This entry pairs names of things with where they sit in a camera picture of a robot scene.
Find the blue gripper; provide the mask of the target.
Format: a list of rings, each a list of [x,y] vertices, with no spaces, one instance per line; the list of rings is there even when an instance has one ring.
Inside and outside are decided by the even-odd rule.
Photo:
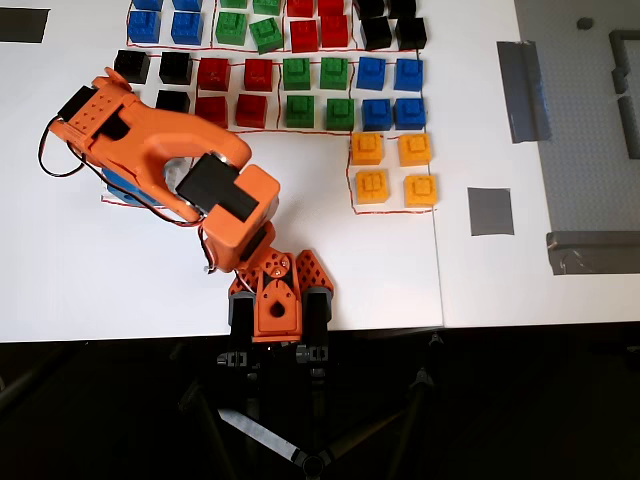
[[[139,199],[154,207],[160,206],[160,203],[131,184],[115,172],[109,169],[102,169],[103,176],[108,180],[106,184],[107,191],[123,201],[125,204],[142,207]]]

